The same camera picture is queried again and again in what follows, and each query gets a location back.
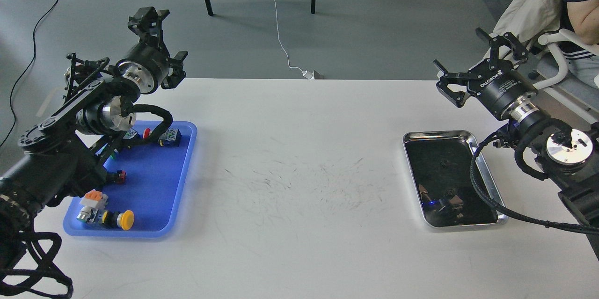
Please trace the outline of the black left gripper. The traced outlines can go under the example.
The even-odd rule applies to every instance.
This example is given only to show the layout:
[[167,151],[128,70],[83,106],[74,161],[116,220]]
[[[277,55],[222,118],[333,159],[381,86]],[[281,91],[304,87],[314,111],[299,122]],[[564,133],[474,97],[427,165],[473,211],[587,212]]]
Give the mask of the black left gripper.
[[117,62],[117,69],[122,77],[137,84],[142,95],[152,94],[158,86],[174,89],[186,78],[183,61],[188,51],[179,51],[171,58],[163,42],[162,22],[169,14],[169,9],[141,7],[129,17],[128,28],[140,43]]

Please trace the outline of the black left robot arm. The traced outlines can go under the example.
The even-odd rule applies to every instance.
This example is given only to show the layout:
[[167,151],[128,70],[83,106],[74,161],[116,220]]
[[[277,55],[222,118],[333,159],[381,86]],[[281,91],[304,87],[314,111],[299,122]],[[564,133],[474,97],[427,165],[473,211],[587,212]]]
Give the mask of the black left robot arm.
[[72,280],[54,263],[62,239],[36,232],[34,221],[44,207],[55,207],[65,197],[93,195],[106,184],[124,182],[124,172],[105,169],[107,159],[122,148],[156,143],[171,126],[170,112],[137,103],[141,95],[158,87],[174,89],[186,77],[188,52],[171,56],[163,41],[168,15],[167,9],[141,7],[129,17],[128,28],[139,42],[115,65],[109,58],[91,61],[69,54],[63,105],[19,137],[24,157],[1,177],[1,278],[23,280],[2,282],[3,296],[43,296],[34,286],[52,278],[66,286],[66,293],[46,297],[72,297]]

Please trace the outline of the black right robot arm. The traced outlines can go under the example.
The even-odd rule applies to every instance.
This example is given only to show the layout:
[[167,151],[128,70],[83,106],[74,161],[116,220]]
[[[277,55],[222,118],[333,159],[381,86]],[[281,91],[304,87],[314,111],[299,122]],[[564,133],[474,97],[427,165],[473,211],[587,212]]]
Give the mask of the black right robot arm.
[[474,173],[470,173],[475,192],[493,210],[511,218],[546,228],[583,233],[593,252],[598,252],[599,222],[599,157],[598,124],[590,130],[572,128],[552,118],[532,102],[537,89],[515,69],[515,64],[500,56],[501,47],[509,47],[516,62],[528,60],[529,51],[511,32],[489,36],[476,30],[488,41],[489,56],[465,73],[452,73],[438,61],[441,71],[439,92],[456,107],[462,107],[469,96],[476,98],[497,120],[507,124],[490,134],[475,150],[470,166],[488,143],[515,150],[515,162],[526,175],[538,180],[550,178],[559,188],[559,199],[576,218],[577,224],[539,220],[517,213],[485,194]]

